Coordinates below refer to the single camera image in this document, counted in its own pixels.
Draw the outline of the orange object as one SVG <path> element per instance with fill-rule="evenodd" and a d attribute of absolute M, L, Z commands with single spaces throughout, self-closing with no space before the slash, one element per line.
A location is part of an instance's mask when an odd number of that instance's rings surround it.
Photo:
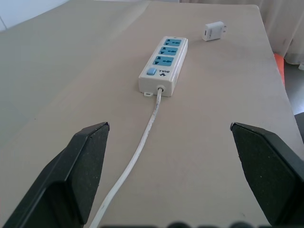
<path fill-rule="evenodd" d="M 285 71 L 284 71 L 285 62 L 284 62 L 284 58 L 277 53 L 274 53 L 274 57 L 275 57 L 275 60 L 276 60 L 277 68 L 279 70 L 283 85 L 285 85 Z"/>

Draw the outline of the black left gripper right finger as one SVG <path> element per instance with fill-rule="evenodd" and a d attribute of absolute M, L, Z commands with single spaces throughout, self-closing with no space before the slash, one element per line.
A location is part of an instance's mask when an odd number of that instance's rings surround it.
<path fill-rule="evenodd" d="M 275 133 L 232 123 L 245 178 L 273 226 L 304 226 L 304 161 Z"/>

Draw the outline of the beige curtain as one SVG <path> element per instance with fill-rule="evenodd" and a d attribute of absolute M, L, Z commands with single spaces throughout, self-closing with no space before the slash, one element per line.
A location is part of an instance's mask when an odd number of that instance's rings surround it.
<path fill-rule="evenodd" d="M 304 65 L 304 0 L 261 0 L 258 7 L 273 52 Z"/>

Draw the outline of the white power strip blue sockets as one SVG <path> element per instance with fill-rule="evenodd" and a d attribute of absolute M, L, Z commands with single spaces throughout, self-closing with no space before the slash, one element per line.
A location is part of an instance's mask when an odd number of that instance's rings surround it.
<path fill-rule="evenodd" d="M 145 96 L 171 97 L 187 54 L 188 39 L 165 36 L 159 42 L 143 71 L 139 75 L 139 91 Z"/>

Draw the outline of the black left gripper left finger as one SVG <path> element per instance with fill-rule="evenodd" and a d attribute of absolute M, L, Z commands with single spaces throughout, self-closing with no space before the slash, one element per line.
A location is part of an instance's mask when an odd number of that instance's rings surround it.
<path fill-rule="evenodd" d="M 38 175 L 2 228 L 83 228 L 99 186 L 110 125 L 77 132 Z"/>

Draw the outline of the white USB charger plug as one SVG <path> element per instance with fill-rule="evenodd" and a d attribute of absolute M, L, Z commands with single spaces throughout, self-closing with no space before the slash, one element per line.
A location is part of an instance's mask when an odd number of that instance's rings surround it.
<path fill-rule="evenodd" d="M 217 21 L 205 25 L 202 33 L 204 41 L 221 39 L 222 34 L 226 32 L 227 26 L 222 21 Z"/>

